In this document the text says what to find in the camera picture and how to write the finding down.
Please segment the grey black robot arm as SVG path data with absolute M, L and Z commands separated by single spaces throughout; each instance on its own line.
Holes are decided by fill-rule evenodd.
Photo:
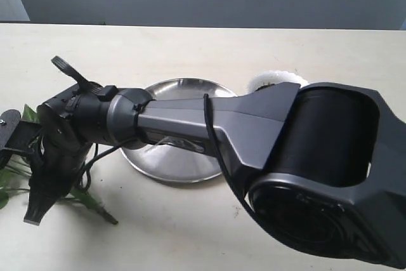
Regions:
M 65 60 L 75 84 L 37 107 L 1 115 L 1 166 L 32 171 L 24 220 L 39 224 L 89 173 L 88 153 L 146 144 L 217 159 L 251 218 L 296 251 L 405 268 L 405 123 L 375 90 L 278 83 L 242 96 L 157 100 L 102 86 Z

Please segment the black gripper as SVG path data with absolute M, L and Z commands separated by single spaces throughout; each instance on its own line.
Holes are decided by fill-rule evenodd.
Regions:
M 116 146 L 107 127 L 116 87 L 86 79 L 60 56 L 51 62 L 74 85 L 38 105 L 37 122 L 23 119 L 15 109 L 1 114 L 1 167 L 13 155 L 28 160 L 32 174 L 23 221 L 35 226 L 88 176 L 96 161 L 86 160 L 93 145 Z

